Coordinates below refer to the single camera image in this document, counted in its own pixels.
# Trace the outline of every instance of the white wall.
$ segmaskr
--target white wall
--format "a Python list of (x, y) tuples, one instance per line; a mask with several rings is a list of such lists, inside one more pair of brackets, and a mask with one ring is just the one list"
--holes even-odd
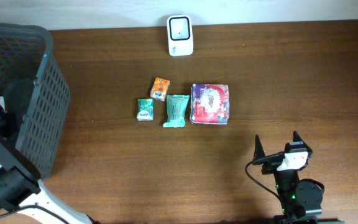
[(50, 30), (164, 26), (173, 14), (194, 25), (358, 19), (358, 0), (0, 0), (0, 22)]

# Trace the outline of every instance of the gray crate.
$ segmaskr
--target gray crate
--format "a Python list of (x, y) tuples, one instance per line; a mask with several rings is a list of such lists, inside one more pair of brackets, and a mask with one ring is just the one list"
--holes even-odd
[(43, 179), (51, 174), (70, 103), (52, 50), (52, 36), (44, 28), (0, 24), (0, 96), (20, 127), (8, 141)]

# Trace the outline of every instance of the brown wooden surface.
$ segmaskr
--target brown wooden surface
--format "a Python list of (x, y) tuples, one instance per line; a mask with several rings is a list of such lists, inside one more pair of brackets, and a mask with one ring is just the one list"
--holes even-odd
[[(300, 178), (326, 186), (321, 218), (358, 223), (358, 21), (197, 26), (173, 58), (164, 27), (52, 32), (71, 105), (46, 186), (102, 223), (212, 223), (281, 213), (244, 173), (259, 134), (267, 154), (293, 130), (314, 150)], [(162, 128), (166, 105), (138, 122), (152, 79), (230, 89), (227, 126)], [(270, 188), (273, 176), (250, 173)], [(0, 223), (34, 223), (21, 215)]]

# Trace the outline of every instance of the black cable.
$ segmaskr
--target black cable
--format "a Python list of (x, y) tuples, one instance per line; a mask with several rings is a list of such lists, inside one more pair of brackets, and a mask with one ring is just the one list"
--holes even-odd
[[(276, 196), (276, 198), (280, 201), (282, 207), (287, 210), (284, 202), (283, 202), (283, 199), (278, 195), (276, 194), (273, 190), (270, 190), (268, 189), (267, 187), (265, 187), (265, 185), (261, 184), (258, 180), (255, 180), (255, 178), (253, 178), (249, 173), (248, 173), (248, 167), (253, 163), (253, 161), (250, 161), (247, 165), (246, 165), (246, 174), (247, 176), (249, 177), (249, 179), (251, 179), (252, 181), (254, 181), (257, 185), (259, 185), (260, 187), (262, 187), (263, 189), (267, 190), (268, 192), (270, 192), (272, 195)], [(292, 219), (290, 217), (290, 214), (288, 214), (288, 210), (287, 212), (285, 212), (285, 215), (287, 216), (287, 220), (289, 222), (289, 224), (293, 224), (292, 223)]]
[(60, 216), (54, 214), (53, 212), (47, 210), (46, 208), (43, 208), (43, 207), (41, 207), (41, 206), (38, 206), (38, 205), (29, 205), (29, 206), (24, 206), (24, 207), (18, 208), (18, 209), (16, 209), (16, 210), (11, 211), (11, 212), (7, 212), (7, 213), (5, 213), (5, 214), (0, 215), (0, 218), (8, 217), (9, 215), (13, 215), (13, 214), (15, 214), (15, 213), (17, 213), (17, 212), (20, 212), (20, 211), (23, 211), (23, 210), (26, 210), (26, 209), (29, 209), (29, 208), (39, 209), (39, 210), (41, 210), (41, 211), (43, 211), (43, 212), (46, 212), (46, 213), (48, 213), (49, 215), (51, 215), (51, 216), (53, 216), (53, 217), (55, 217), (55, 218), (57, 218), (57, 219), (59, 219), (59, 220), (60, 220), (61, 222), (63, 222), (64, 224), (69, 224), (69, 223), (68, 223), (66, 220), (64, 220), (62, 217), (60, 217)]

